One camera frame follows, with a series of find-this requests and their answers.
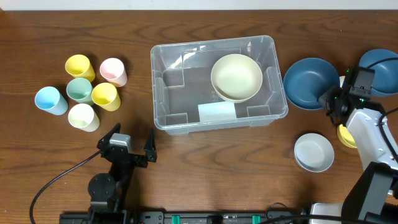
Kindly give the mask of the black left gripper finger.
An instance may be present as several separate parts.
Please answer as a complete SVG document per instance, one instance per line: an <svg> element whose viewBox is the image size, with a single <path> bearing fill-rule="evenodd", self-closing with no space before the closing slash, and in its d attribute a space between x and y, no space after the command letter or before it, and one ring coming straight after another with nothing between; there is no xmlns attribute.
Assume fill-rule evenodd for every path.
<svg viewBox="0 0 398 224"><path fill-rule="evenodd" d="M114 133L119 133L121 129L121 124L117 123L110 132L105 134L97 143L98 149L107 149L110 145L110 139Z"/></svg>
<svg viewBox="0 0 398 224"><path fill-rule="evenodd" d="M156 162L157 161L157 151L155 147L155 130L154 128L151 129L149 137L144 146L144 152L146 155L146 159L149 162Z"/></svg>

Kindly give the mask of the small yellow bowl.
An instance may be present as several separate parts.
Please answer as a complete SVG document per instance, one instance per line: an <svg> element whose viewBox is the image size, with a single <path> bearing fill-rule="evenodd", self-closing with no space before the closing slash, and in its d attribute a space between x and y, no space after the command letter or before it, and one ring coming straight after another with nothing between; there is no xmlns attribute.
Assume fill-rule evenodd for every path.
<svg viewBox="0 0 398 224"><path fill-rule="evenodd" d="M348 129L345 126L340 124L336 129L336 133L337 133L338 139L345 146L350 147L350 148L355 148L355 149L357 148L352 135L350 134L350 132L348 131Z"/></svg>

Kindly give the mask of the dark blue bowl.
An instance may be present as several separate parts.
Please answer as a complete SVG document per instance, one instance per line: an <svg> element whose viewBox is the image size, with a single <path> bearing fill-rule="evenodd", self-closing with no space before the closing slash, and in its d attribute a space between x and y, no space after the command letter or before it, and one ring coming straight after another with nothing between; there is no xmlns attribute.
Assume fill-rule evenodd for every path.
<svg viewBox="0 0 398 224"><path fill-rule="evenodd" d="M304 110L320 110L318 102L328 89L340 85L335 67L321 58L305 58L295 62L284 76L285 94L289 101Z"/></svg>
<svg viewBox="0 0 398 224"><path fill-rule="evenodd" d="M387 97L397 94L397 54L387 49L367 51L359 61L360 67L375 71L371 94Z"/></svg>

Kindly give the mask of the small grey bowl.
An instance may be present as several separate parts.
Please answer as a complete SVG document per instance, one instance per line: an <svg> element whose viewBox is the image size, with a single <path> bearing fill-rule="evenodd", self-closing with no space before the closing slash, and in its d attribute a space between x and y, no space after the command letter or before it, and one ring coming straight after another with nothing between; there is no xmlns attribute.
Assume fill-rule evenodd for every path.
<svg viewBox="0 0 398 224"><path fill-rule="evenodd" d="M296 140L294 158L301 168L319 173L332 166L335 152L327 138L317 133L307 133Z"/></svg>

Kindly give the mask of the beige bowl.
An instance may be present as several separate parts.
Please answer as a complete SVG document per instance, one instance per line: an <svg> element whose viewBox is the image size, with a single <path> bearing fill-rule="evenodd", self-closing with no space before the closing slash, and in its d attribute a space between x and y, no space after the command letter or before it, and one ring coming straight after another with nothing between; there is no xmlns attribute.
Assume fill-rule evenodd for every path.
<svg viewBox="0 0 398 224"><path fill-rule="evenodd" d="M210 77L217 95L232 103L251 99L261 89L263 82L260 66L242 54L221 57L212 67Z"/></svg>

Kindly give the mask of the small white bowl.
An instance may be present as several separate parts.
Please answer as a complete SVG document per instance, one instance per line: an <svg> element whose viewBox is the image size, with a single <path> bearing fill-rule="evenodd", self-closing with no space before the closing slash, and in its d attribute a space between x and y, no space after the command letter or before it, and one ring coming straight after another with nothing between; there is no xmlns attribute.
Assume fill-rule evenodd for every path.
<svg viewBox="0 0 398 224"><path fill-rule="evenodd" d="M343 87L345 76L340 76L340 88Z"/></svg>

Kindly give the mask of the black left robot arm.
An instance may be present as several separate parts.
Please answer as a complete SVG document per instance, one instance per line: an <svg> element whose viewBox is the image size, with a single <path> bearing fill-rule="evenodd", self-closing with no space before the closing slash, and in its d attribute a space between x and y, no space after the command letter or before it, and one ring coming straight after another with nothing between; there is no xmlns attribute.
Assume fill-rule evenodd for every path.
<svg viewBox="0 0 398 224"><path fill-rule="evenodd" d="M144 154L131 152L131 137L120 133L121 125L105 134L97 144L99 154L111 163L109 172L95 175L88 184L91 197L87 223L129 223L130 212L123 209L132 173L157 160L155 131L150 130Z"/></svg>

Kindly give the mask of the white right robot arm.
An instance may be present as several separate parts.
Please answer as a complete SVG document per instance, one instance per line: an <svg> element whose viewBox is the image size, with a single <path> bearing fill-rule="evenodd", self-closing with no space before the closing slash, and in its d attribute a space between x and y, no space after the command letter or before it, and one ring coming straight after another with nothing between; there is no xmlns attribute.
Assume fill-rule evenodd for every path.
<svg viewBox="0 0 398 224"><path fill-rule="evenodd" d="M339 86L331 87L318 101L352 135L364 171L342 204L313 204L309 222L397 223L397 206L386 203L389 192L397 196L397 144L384 108Z"/></svg>

